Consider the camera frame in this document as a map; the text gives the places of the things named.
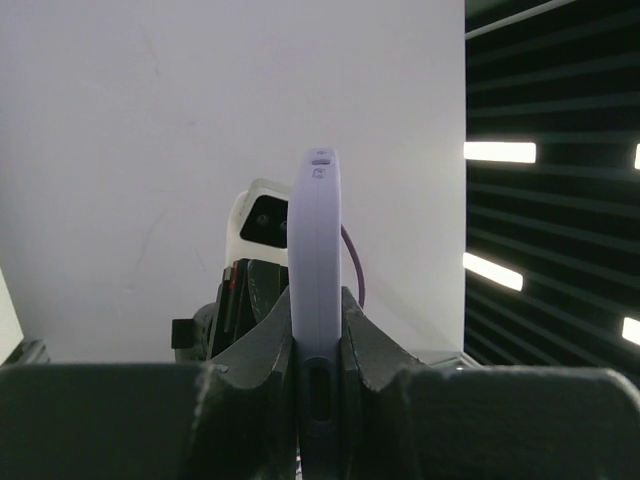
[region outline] white camera housing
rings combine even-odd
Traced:
[[[286,247],[279,248],[265,243],[245,240],[242,238],[242,232],[248,226],[248,223],[254,220],[252,212],[260,201],[259,199],[267,197],[288,202],[290,193],[291,188],[286,185],[259,178],[251,183],[249,190],[242,192],[236,198],[227,222],[226,267],[233,266],[234,262],[242,258],[277,263],[283,267],[288,265]]]

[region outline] wire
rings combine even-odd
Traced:
[[[351,260],[353,260],[353,266],[356,269],[356,277],[358,278],[358,303],[360,307],[364,307],[364,298],[366,295],[366,288],[364,285],[364,272],[362,271],[362,264],[360,263],[360,257],[358,257],[358,252],[356,251],[356,247],[351,241],[351,237],[347,232],[347,229],[344,228],[344,225],[340,228],[340,233],[342,234],[342,240],[344,240],[344,244],[347,246],[347,250],[349,250],[349,255],[351,255]]]

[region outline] camera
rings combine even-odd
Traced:
[[[287,206],[291,189],[260,178],[236,199],[227,224],[226,266],[241,258],[287,265]]]

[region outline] rectangular light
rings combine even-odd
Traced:
[[[640,322],[626,317],[622,324],[622,338],[640,345]]]
[[[464,158],[488,162],[535,163],[536,144],[527,142],[464,142]]]
[[[489,280],[493,280],[500,285],[512,288],[514,290],[522,290],[523,278],[517,272],[501,267],[493,262],[477,257],[470,253],[464,253],[462,256],[462,264],[467,270],[477,273]]]

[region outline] ceiling light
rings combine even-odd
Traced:
[[[467,270],[477,273],[489,280],[493,280],[500,285],[512,288],[514,290],[522,290],[523,278],[517,272],[501,267],[493,262],[477,257],[470,253],[462,256],[462,264]]]
[[[640,345],[640,322],[626,317],[622,324],[622,338]]]
[[[527,142],[464,142],[464,158],[489,162],[535,163],[536,144]]]

